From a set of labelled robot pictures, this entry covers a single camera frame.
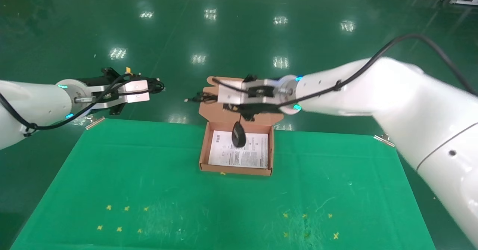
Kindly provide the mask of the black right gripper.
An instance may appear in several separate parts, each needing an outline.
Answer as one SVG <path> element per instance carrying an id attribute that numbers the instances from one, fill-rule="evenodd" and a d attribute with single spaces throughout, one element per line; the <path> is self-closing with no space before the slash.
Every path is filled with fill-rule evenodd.
<path id="1" fill-rule="evenodd" d="M 257 76 L 249 74 L 244 78 L 243 83 L 249 83 L 257 80 Z M 256 114 L 259 113 L 276 113 L 282 114 L 280 107 L 276 105 L 260 105 L 258 108 L 253 106 L 239 106 L 239 114 L 245 121 L 255 121 Z"/>

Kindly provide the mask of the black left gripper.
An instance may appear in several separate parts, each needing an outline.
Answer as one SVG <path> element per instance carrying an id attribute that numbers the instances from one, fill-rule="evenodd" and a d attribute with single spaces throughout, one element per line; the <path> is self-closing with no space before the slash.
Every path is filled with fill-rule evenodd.
<path id="1" fill-rule="evenodd" d="M 102 68 L 101 70 L 102 76 L 98 76 L 95 78 L 81 78 L 78 81 L 85 84 L 87 87 L 95 87 L 95 86 L 109 86 L 112 84 L 116 79 L 119 79 L 115 84 L 124 82 L 124 78 L 130 76 L 130 73 L 126 72 L 123 74 L 119 74 L 113 68 Z M 115 105 L 109 109 L 110 116 L 120 115 L 122 110 L 124 109 L 126 103 L 121 103 Z"/>

